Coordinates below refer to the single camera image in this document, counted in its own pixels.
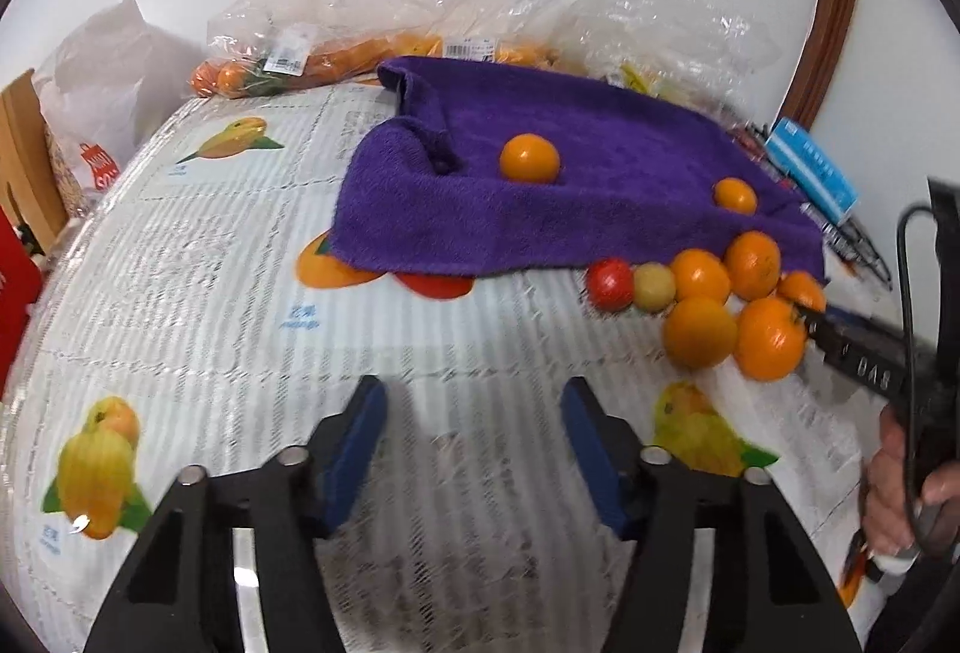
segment printed tablecloth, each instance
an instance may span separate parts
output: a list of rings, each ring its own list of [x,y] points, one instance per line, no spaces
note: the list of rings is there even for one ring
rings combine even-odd
[[[51,652],[82,649],[181,466],[259,465],[341,411],[365,373],[387,384],[388,424],[352,518],[317,546],[349,651],[600,649],[632,544],[598,522],[563,434],[571,375],[643,439],[661,391],[691,379],[781,456],[772,474],[836,576],[856,528],[859,447],[798,376],[759,385],[733,361],[683,375],[660,318],[597,313],[582,271],[478,279],[436,300],[323,256],[350,155],[393,109],[359,84],[191,100],[64,256],[0,430],[0,577]],[[105,418],[108,436],[93,429]],[[133,456],[133,485],[120,519],[104,502],[76,534],[70,471],[92,439],[104,460]],[[253,568],[248,535],[235,543]],[[699,649],[711,547],[698,535],[685,650]],[[248,582],[244,633],[263,650]]]

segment blue box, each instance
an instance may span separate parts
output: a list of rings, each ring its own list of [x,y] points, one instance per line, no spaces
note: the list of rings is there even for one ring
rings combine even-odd
[[[773,164],[799,184],[835,226],[850,216],[859,197],[853,184],[803,127],[781,119],[765,146]]]

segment barcode label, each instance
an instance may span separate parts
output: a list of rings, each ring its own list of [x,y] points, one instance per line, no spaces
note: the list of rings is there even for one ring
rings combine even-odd
[[[271,74],[303,76],[312,38],[300,28],[287,28],[277,37],[263,70]]]
[[[493,62],[496,60],[496,39],[493,38],[445,38],[443,56],[454,60]]]

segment towel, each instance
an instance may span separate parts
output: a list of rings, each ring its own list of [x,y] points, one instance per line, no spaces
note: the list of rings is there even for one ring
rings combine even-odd
[[[607,257],[669,263],[722,256],[747,230],[771,236],[784,269],[823,277],[819,228],[800,199],[715,122],[592,79],[484,62],[401,57],[381,65],[397,116],[371,130],[347,168],[330,252],[369,271],[477,276]],[[560,153],[553,184],[499,173],[510,138],[533,132]],[[752,216],[713,203],[735,176]]]

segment white plastic bag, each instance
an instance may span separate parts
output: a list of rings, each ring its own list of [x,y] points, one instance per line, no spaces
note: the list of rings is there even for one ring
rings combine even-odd
[[[40,110],[88,202],[189,97],[195,47],[143,21],[136,0],[94,14],[35,71]]]
[[[400,55],[457,56],[616,83],[717,119],[779,51],[696,0],[240,0],[212,19],[200,95],[272,95]]]

